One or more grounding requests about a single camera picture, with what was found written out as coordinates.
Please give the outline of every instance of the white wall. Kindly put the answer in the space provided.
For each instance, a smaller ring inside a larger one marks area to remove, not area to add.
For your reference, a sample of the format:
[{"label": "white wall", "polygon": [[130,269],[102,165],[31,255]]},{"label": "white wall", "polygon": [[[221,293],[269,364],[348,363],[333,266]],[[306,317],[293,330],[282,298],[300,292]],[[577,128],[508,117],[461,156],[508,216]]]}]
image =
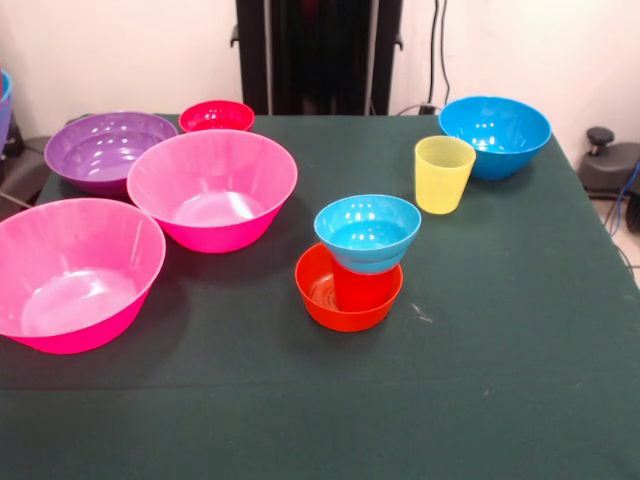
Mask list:
[{"label": "white wall", "polygon": [[[542,110],[572,161],[604,124],[640,140],[638,0],[449,0],[452,99],[488,93]],[[391,112],[424,101],[433,2],[404,0]],[[179,112],[242,98],[235,0],[0,0],[0,63],[26,136],[85,112]],[[438,79],[436,101],[444,84]]]},{"label": "white wall", "polygon": [[[404,0],[393,113],[427,98],[433,3]],[[592,125],[640,141],[639,18],[638,0],[449,0],[451,99],[486,93],[531,104],[547,115],[574,165]],[[441,105],[444,82],[436,78]]]},{"label": "white wall", "polygon": [[25,136],[87,112],[242,99],[235,0],[0,0],[0,64]]}]

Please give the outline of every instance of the stacked bowls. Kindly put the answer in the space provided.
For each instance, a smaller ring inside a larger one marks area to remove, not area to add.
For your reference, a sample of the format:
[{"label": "stacked bowls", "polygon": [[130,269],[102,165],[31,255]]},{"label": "stacked bowls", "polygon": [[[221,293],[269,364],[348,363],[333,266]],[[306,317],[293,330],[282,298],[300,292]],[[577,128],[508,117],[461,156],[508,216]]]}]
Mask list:
[{"label": "stacked bowls", "polygon": [[307,250],[295,269],[314,320],[342,332],[380,323],[402,288],[400,261],[421,221],[413,204],[389,195],[357,195],[323,208],[314,222],[322,243]]}]

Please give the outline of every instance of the cable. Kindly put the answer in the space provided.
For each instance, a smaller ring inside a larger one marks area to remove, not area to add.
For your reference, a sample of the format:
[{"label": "cable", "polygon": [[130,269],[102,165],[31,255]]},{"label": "cable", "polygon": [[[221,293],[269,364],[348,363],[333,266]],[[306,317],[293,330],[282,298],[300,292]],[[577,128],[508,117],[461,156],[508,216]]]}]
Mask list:
[{"label": "cable", "polygon": [[5,200],[9,200],[12,203],[15,203],[16,205],[22,207],[22,208],[31,208],[33,207],[33,205],[29,205],[26,202],[23,202],[22,200],[17,199],[16,197],[12,197],[11,195],[4,193],[4,192],[0,192],[0,198],[4,198]]},{"label": "cable", "polygon": [[40,155],[44,155],[44,152],[42,150],[38,150],[37,148],[33,148],[30,145],[26,145],[24,146],[25,150],[31,150],[32,152],[36,152],[39,153]]},{"label": "cable", "polygon": [[622,223],[622,200],[624,199],[624,194],[631,188],[633,183],[636,181],[638,174],[640,173],[640,160],[636,162],[635,167],[633,168],[633,172],[629,176],[629,180],[625,183],[624,187],[620,189],[620,193],[618,193],[618,197],[616,198],[616,218],[615,218],[615,227],[612,225],[612,230],[609,232],[613,237],[618,230],[620,229],[620,224]]},{"label": "cable", "polygon": [[629,270],[629,273],[633,277],[633,269],[635,267],[633,265],[631,265],[631,261],[629,260],[629,257],[627,257],[627,254],[624,253],[619,246],[616,245],[616,248],[618,249],[618,253],[622,257],[622,261],[624,262],[624,266],[627,267],[627,270]]},{"label": "cable", "polygon": [[440,8],[440,0],[435,0],[435,7],[433,10],[433,22],[431,23],[431,70],[429,71],[429,99],[428,103],[433,101],[433,87],[435,83],[435,56],[436,56],[436,24],[438,22],[438,10]]},{"label": "cable", "polygon": [[416,103],[415,105],[411,105],[410,107],[403,108],[402,110],[400,110],[398,113],[396,113],[396,117],[399,117],[403,113],[408,112],[409,110],[411,110],[413,108],[416,108],[416,107],[433,107],[436,110],[440,110],[440,107],[438,107],[436,105],[431,105],[430,103]]},{"label": "cable", "polygon": [[444,95],[444,106],[449,103],[449,93],[451,92],[451,84],[449,83],[449,77],[447,77],[447,67],[444,62],[444,17],[447,14],[448,0],[442,2],[442,17],[440,17],[440,66],[442,67],[442,77],[444,83],[447,85],[447,92]]}]

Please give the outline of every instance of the red cup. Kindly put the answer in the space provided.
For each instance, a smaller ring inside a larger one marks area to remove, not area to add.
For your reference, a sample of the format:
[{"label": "red cup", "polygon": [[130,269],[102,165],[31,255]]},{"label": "red cup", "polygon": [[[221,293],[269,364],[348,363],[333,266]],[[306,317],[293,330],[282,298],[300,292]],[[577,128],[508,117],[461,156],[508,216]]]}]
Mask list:
[{"label": "red cup", "polygon": [[395,272],[356,273],[340,265],[331,256],[336,304],[343,312],[371,310],[393,294]]}]

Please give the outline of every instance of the bowl rim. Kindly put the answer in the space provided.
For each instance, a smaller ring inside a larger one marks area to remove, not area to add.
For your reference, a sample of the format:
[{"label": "bowl rim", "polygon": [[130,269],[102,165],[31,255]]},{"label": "bowl rim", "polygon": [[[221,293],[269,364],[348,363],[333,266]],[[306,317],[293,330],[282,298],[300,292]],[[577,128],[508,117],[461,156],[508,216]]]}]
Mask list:
[{"label": "bowl rim", "polygon": [[9,72],[7,72],[4,68],[0,69],[0,73],[2,74],[2,78],[3,78],[2,84],[4,85],[5,80],[7,83],[7,89],[2,95],[2,99],[0,99],[0,103],[5,103],[13,93],[13,78],[11,78],[11,75],[9,75]]},{"label": "bowl rim", "polygon": [[190,130],[190,129],[186,128],[185,119],[184,119],[185,115],[190,113],[192,110],[195,110],[196,108],[202,107],[203,105],[209,105],[209,104],[219,104],[219,105],[227,105],[227,106],[228,105],[239,106],[239,107],[243,108],[244,110],[248,111],[251,114],[251,121],[249,122],[249,125],[244,127],[242,130],[238,130],[237,128],[216,128],[216,129],[212,128],[212,129],[208,129],[208,130],[238,130],[240,132],[246,132],[248,130],[251,130],[251,127],[253,127],[253,124],[256,121],[256,113],[246,103],[236,102],[235,100],[225,100],[225,99],[205,100],[204,102],[200,102],[200,103],[196,103],[196,104],[190,105],[178,117],[178,125],[180,125],[180,128],[182,129],[182,131],[184,133],[193,133],[193,132],[196,132],[196,131],[200,131],[200,130]]},{"label": "bowl rim", "polygon": [[[202,136],[204,136],[204,135],[213,135],[213,136],[228,135],[230,132],[231,132],[232,135],[253,136],[253,137],[262,138],[264,140],[267,140],[269,143],[271,143],[272,145],[274,145],[278,149],[282,150],[282,152],[286,154],[285,155],[286,158],[291,162],[291,165],[293,166],[294,176],[293,176],[293,181],[291,182],[291,187],[289,188],[289,190],[286,193],[286,195],[283,195],[282,199],[279,202],[277,202],[276,204],[272,205],[267,210],[261,212],[260,215],[256,215],[255,217],[248,218],[246,220],[240,220],[240,221],[237,221],[237,222],[234,222],[234,223],[226,223],[224,225],[185,225],[185,224],[182,224],[182,223],[176,223],[174,220],[164,218],[163,216],[156,215],[155,213],[153,213],[153,212],[149,211],[148,209],[142,207],[136,201],[136,199],[135,199],[134,195],[131,193],[131,189],[130,189],[131,173],[137,167],[138,163],[140,162],[140,159],[143,158],[147,153],[152,152],[156,148],[160,148],[161,145],[166,143],[166,142],[181,142],[181,141],[184,141],[183,140],[184,138],[188,138],[188,137],[194,136],[194,135],[202,135]],[[134,205],[136,207],[138,207],[140,210],[145,212],[147,215],[149,215],[152,218],[155,218],[158,221],[161,221],[161,222],[164,222],[164,223],[166,223],[168,225],[173,225],[173,226],[176,226],[176,227],[186,227],[186,228],[192,228],[192,229],[205,229],[205,230],[207,230],[207,229],[212,229],[212,228],[227,228],[227,227],[233,227],[235,225],[242,225],[242,224],[245,224],[245,223],[253,222],[253,221],[258,220],[260,218],[263,218],[263,217],[265,217],[267,215],[270,215],[271,213],[273,213],[274,210],[277,210],[278,208],[282,207],[282,205],[287,201],[287,199],[293,194],[293,191],[296,189],[296,185],[298,184],[298,177],[299,177],[298,164],[296,163],[295,159],[293,158],[293,155],[291,155],[291,152],[289,152],[289,150],[287,150],[285,147],[283,147],[278,142],[276,142],[275,140],[272,140],[269,137],[265,137],[264,135],[260,135],[258,133],[246,132],[244,130],[232,130],[232,129],[225,129],[225,128],[214,129],[214,130],[199,130],[197,132],[183,133],[182,135],[177,135],[175,137],[169,138],[169,139],[165,140],[164,142],[158,143],[158,144],[154,145],[153,147],[149,148],[148,150],[146,150],[145,152],[143,152],[142,155],[140,155],[133,162],[133,165],[131,165],[131,168],[129,169],[129,175],[127,175],[127,194],[129,195],[129,198],[131,199],[131,201],[134,203]]]},{"label": "bowl rim", "polygon": [[[387,199],[393,199],[394,201],[400,201],[402,203],[405,203],[407,205],[409,205],[410,207],[412,207],[414,213],[417,215],[418,217],[418,223],[416,224],[416,227],[407,234],[406,237],[404,237],[402,240],[398,240],[397,242],[394,243],[390,243],[389,245],[385,245],[384,247],[380,247],[380,248],[353,248],[353,247],[345,247],[343,245],[338,245],[336,243],[331,242],[330,240],[326,239],[323,235],[320,235],[320,233],[318,232],[318,219],[320,218],[320,215],[322,215],[322,213],[324,213],[325,210],[327,210],[328,208],[332,207],[333,205],[340,203],[340,202],[344,202],[346,200],[352,200],[354,198],[359,198],[359,197],[380,197],[380,198],[387,198]],[[407,239],[409,238],[413,238],[418,231],[420,230],[420,226],[422,225],[422,213],[420,213],[420,210],[418,210],[418,207],[416,207],[413,203],[411,203],[408,200],[405,200],[404,198],[400,198],[400,197],[396,197],[395,195],[387,195],[384,193],[363,193],[360,195],[351,195],[349,197],[343,197],[343,198],[339,198],[337,200],[334,200],[333,202],[325,205],[315,216],[314,220],[313,220],[313,230],[315,231],[316,235],[318,236],[318,238],[322,241],[322,243],[329,245],[333,248],[339,249],[339,250],[347,250],[350,252],[373,252],[376,250],[386,250],[387,248],[392,248],[395,247],[403,242],[406,242]]]},{"label": "bowl rim", "polygon": [[64,127],[62,127],[60,130],[58,130],[48,141],[47,141],[47,145],[44,147],[44,161],[47,164],[47,166],[57,175],[60,175],[62,178],[66,178],[68,180],[71,181],[75,181],[75,182],[82,182],[84,184],[90,185],[100,185],[100,184],[108,184],[108,183],[113,183],[113,182],[121,182],[123,180],[125,180],[127,178],[127,175],[125,176],[121,176],[121,177],[116,177],[116,178],[112,178],[110,180],[93,180],[93,179],[87,179],[87,178],[83,178],[83,177],[77,177],[77,176],[72,176],[72,175],[68,175],[66,173],[61,172],[57,167],[55,167],[52,162],[50,161],[49,157],[49,146],[51,145],[51,143],[57,139],[60,135],[62,135],[62,133],[67,130],[68,128],[72,127],[72,126],[77,126],[78,124],[81,123],[88,123],[90,120],[94,120],[96,117],[106,117],[107,115],[141,115],[144,117],[153,117],[154,119],[160,120],[161,123],[164,123],[165,125],[167,125],[169,127],[169,131],[171,133],[173,133],[173,135],[171,135],[170,137],[167,137],[164,140],[161,140],[158,143],[162,143],[165,140],[168,140],[170,138],[176,137],[178,136],[178,129],[175,127],[175,125],[170,121],[167,120],[164,117],[161,117],[160,115],[156,115],[154,113],[147,113],[147,112],[136,112],[133,110],[119,110],[119,111],[115,111],[115,112],[102,112],[102,113],[93,113],[90,115],[86,115],[84,117],[80,117],[77,118],[75,120],[72,120],[71,122],[67,123]]},{"label": "bowl rim", "polygon": [[80,332],[80,331],[86,330],[88,328],[92,328],[92,327],[98,325],[99,323],[102,323],[102,322],[110,319],[111,317],[117,315],[118,313],[120,313],[125,308],[128,308],[131,305],[135,304],[137,301],[139,301],[140,298],[143,295],[146,295],[149,292],[149,290],[153,286],[153,283],[158,278],[158,275],[162,271],[162,267],[164,266],[164,262],[165,262],[166,257],[167,257],[167,239],[164,236],[164,232],[162,231],[162,228],[160,228],[160,225],[158,225],[158,223],[151,216],[149,216],[148,214],[146,214],[145,212],[143,212],[139,208],[136,208],[133,205],[129,205],[128,203],[124,203],[124,202],[121,202],[121,201],[118,201],[118,200],[113,200],[113,199],[110,199],[110,198],[83,197],[83,198],[66,198],[66,199],[63,199],[63,200],[56,200],[55,202],[43,203],[41,205],[36,205],[35,207],[32,207],[32,208],[29,208],[29,209],[24,210],[22,212],[16,213],[15,215],[12,215],[11,217],[5,219],[3,222],[0,223],[0,232],[2,231],[3,225],[8,225],[8,224],[10,224],[12,222],[15,222],[15,221],[17,221],[18,219],[20,219],[23,216],[31,215],[32,212],[34,212],[34,211],[43,211],[43,210],[47,210],[47,209],[50,209],[50,208],[59,207],[59,206],[61,206],[63,204],[64,205],[72,205],[72,204],[76,204],[76,203],[94,203],[94,204],[107,204],[107,205],[117,206],[117,208],[122,208],[124,210],[135,211],[136,214],[140,215],[141,218],[144,218],[145,221],[149,221],[149,224],[151,225],[151,228],[155,230],[155,232],[158,235],[158,238],[160,239],[160,246],[161,246],[160,261],[158,262],[158,265],[155,267],[152,275],[150,276],[149,281],[145,283],[143,288],[139,289],[139,291],[136,293],[135,298],[133,300],[131,300],[125,307],[123,307],[122,309],[118,310],[117,312],[111,313],[110,315],[101,316],[101,317],[99,317],[99,320],[96,320],[95,322],[91,323],[90,325],[85,325],[82,328],[77,328],[77,329],[74,329],[74,330],[69,330],[69,331],[65,331],[65,332],[61,332],[61,333],[56,333],[54,335],[40,335],[40,336],[25,336],[25,335],[7,334],[7,333],[4,333],[0,329],[0,335],[4,335],[6,337],[11,337],[11,338],[54,338],[54,337],[60,337],[62,335],[68,335],[68,334],[71,334],[71,333]]},{"label": "bowl rim", "polygon": [[492,155],[519,155],[521,153],[530,153],[530,152],[534,152],[534,151],[539,150],[540,148],[544,147],[547,144],[547,142],[551,139],[551,136],[553,135],[553,130],[551,128],[551,122],[546,117],[546,115],[544,113],[542,113],[540,110],[538,110],[537,108],[532,107],[531,105],[529,105],[527,103],[521,102],[519,100],[514,100],[513,98],[508,98],[508,97],[501,97],[499,95],[471,95],[469,97],[459,98],[459,99],[454,100],[453,102],[447,104],[442,109],[442,111],[440,112],[440,115],[438,115],[438,126],[445,133],[445,135],[448,135],[450,137],[459,138],[460,140],[466,142],[466,140],[464,138],[460,138],[457,135],[454,135],[452,133],[447,132],[447,130],[442,125],[442,115],[445,113],[447,108],[449,108],[451,105],[454,105],[456,103],[462,103],[462,102],[467,101],[467,100],[475,100],[475,99],[500,100],[500,101],[507,101],[507,102],[510,102],[510,103],[515,103],[517,105],[520,105],[522,107],[528,108],[529,110],[535,112],[537,115],[540,116],[540,118],[542,118],[542,120],[544,120],[544,123],[547,126],[547,134],[545,135],[544,140],[542,142],[539,142],[534,147],[530,147],[530,148],[527,148],[527,149],[524,149],[524,150],[518,150],[516,152],[500,152],[500,151],[493,152],[493,151],[487,151],[487,150],[479,150],[474,145],[469,144],[469,145],[471,145],[471,147],[473,147],[473,149],[476,152],[490,153]]},{"label": "bowl rim", "polygon": [[323,311],[333,312],[333,313],[337,312],[340,315],[344,315],[346,318],[348,318],[348,317],[354,317],[354,316],[359,316],[359,315],[364,315],[364,314],[368,314],[368,313],[377,312],[379,310],[382,310],[383,308],[386,308],[389,305],[392,305],[396,301],[396,298],[398,297],[398,295],[402,291],[402,285],[404,285],[404,271],[402,269],[402,265],[401,264],[398,264],[398,265],[396,265],[395,267],[392,268],[392,270],[398,270],[398,273],[400,274],[400,283],[398,285],[398,288],[393,292],[393,295],[391,295],[391,297],[389,297],[389,299],[386,302],[384,302],[381,305],[378,305],[377,307],[373,307],[373,308],[370,308],[368,310],[359,310],[357,312],[345,312],[343,310],[330,310],[327,307],[325,307],[324,305],[314,301],[309,295],[307,295],[307,292],[305,292],[304,289],[302,288],[302,286],[300,285],[300,281],[298,279],[298,272],[300,270],[300,264],[305,259],[305,257],[310,255],[312,253],[312,251],[314,251],[316,249],[319,249],[319,248],[322,248],[322,249],[326,250],[326,252],[329,255],[331,255],[331,250],[329,250],[326,247],[326,245],[324,245],[322,242],[314,243],[309,248],[307,248],[302,253],[302,255],[300,255],[300,258],[298,258],[298,261],[296,262],[296,267],[294,269],[294,278],[295,278],[295,281],[296,281],[296,287],[298,287],[298,291],[300,292],[300,295],[305,300],[307,300],[309,303],[321,308]]}]

